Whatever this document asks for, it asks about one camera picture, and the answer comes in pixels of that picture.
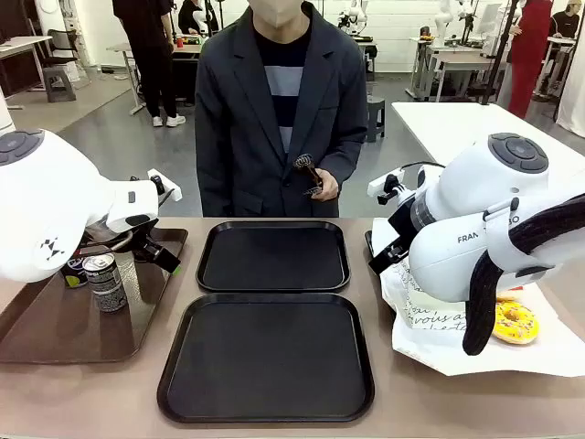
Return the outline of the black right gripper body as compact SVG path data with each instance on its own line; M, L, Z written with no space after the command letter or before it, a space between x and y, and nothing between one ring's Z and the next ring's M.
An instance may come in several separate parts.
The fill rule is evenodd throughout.
M402 250L408 250L413 239L418 234L410 217L410 210L414 201L414 198L409 198L403 201L388 219L388 223L399 235L399 237L394 240L393 245L400 247Z

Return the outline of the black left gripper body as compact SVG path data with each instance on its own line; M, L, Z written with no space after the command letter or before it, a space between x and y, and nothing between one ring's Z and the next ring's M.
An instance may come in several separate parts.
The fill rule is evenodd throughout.
M149 233L138 230L133 233L129 242L129 249L136 261L155 263L164 248L154 241Z

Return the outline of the person's left hand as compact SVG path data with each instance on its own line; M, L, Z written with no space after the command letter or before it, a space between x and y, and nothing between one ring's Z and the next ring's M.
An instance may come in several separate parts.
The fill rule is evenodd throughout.
M325 169L316 168L316 174L322 180L321 191L312 195L312 199L326 202L336 199L339 195L339 186L335 177Z

